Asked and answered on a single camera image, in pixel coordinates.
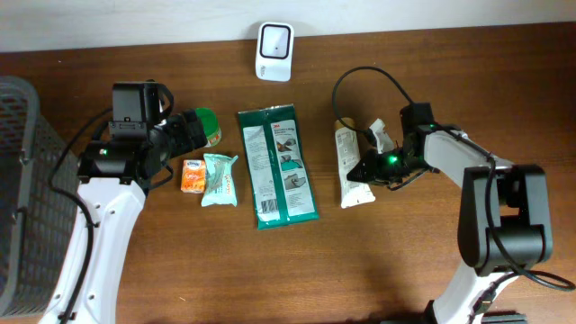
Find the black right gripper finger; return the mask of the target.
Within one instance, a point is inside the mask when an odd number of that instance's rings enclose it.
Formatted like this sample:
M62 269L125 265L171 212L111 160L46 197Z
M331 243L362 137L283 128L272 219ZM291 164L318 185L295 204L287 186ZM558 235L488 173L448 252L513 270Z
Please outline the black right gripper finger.
M400 189L403 189L404 187L411 185L414 181L418 180L420 177L422 177L425 173L429 171L430 171L429 168L421 169L417 173L409 176L408 178L401 180L398 184L388 184L386 188L390 191L399 191Z
M368 150L360 161L347 173L346 179L352 182L370 184L375 180L376 151Z

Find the white tube with tan cap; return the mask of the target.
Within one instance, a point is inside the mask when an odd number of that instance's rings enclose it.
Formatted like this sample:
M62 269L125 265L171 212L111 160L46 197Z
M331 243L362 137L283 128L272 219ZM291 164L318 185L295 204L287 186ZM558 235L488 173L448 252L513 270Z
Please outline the white tube with tan cap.
M368 184L353 182L347 179L347 174L360 161L356 132L347 128L340 120L335 121L334 129L338 175L341 188L340 207L346 209L360 204L374 202L375 196Z

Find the green lid jar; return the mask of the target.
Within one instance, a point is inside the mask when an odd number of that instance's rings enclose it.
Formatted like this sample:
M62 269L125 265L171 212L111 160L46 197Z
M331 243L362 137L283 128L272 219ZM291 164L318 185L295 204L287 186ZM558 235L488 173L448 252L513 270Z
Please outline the green lid jar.
M221 127L218 118L213 110L209 108L197 108L195 110L198 118L202 122L204 134L207 139L206 148L214 147L221 141Z

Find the orange tissue pack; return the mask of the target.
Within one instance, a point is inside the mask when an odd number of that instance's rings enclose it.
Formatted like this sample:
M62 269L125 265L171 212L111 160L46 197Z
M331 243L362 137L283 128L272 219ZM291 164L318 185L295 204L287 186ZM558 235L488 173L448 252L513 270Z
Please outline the orange tissue pack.
M203 194L206 187L206 164L200 159L186 159L183 163L181 191Z

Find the mint green wipes packet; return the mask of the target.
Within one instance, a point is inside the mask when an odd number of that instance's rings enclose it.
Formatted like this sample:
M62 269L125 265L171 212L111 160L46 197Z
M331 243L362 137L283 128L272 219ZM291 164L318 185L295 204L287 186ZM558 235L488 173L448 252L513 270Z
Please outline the mint green wipes packet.
M236 188L232 176L232 167L238 156L228 157L220 154L203 155L206 164L206 189L201 206L238 205Z

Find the dark green 3M package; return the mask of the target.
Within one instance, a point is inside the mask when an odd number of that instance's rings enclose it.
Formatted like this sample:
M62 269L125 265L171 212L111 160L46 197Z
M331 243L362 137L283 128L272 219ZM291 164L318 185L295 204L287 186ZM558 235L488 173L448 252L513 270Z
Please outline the dark green 3M package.
M291 104L238 113L257 228L271 230L320 218Z

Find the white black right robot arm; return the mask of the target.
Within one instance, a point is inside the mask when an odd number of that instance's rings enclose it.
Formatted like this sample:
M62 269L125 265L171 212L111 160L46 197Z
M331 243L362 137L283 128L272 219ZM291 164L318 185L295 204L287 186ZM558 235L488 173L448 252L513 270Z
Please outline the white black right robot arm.
M461 263L418 323L524 323L523 314L491 315L499 294L520 276L543 281L534 266L553 252L545 171L495 156L454 125L442 125L429 103L400 110L401 146L376 121L363 134L373 144L348 180L396 191L440 172L461 189L457 242Z

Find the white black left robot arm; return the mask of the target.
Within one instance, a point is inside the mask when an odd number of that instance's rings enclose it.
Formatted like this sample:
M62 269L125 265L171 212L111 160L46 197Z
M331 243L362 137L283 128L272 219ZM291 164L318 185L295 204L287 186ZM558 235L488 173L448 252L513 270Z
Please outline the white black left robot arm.
M134 176L82 180L76 193L52 186L77 207L66 258L41 323L114 323L131 233L149 185Z

